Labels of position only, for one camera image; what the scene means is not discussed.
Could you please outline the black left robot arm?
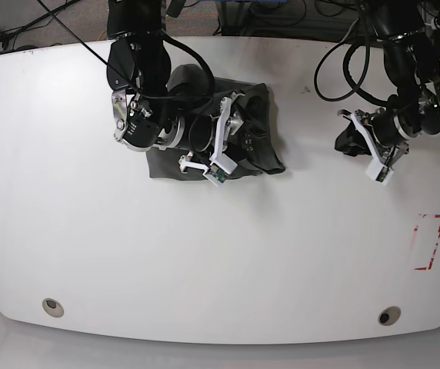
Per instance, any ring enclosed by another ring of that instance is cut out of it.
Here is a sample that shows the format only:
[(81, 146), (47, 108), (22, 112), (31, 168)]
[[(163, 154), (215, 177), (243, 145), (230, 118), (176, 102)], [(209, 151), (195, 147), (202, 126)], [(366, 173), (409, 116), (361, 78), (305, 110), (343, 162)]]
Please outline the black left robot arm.
[(361, 88), (357, 95), (378, 106), (362, 124), (378, 148), (388, 151), (419, 134), (440, 134), (440, 60), (425, 34), (415, 1), (360, 1), (380, 41), (385, 73), (396, 93), (380, 100)]

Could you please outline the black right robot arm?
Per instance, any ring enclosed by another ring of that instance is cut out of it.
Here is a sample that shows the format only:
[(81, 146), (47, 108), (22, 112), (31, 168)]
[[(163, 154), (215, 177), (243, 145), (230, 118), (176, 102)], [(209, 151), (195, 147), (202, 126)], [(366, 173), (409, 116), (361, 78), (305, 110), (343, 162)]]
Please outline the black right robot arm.
[(106, 73), (115, 140), (147, 152), (173, 150), (200, 165), (240, 161), (249, 85), (217, 79), (206, 61), (165, 31), (164, 1), (110, 1)]

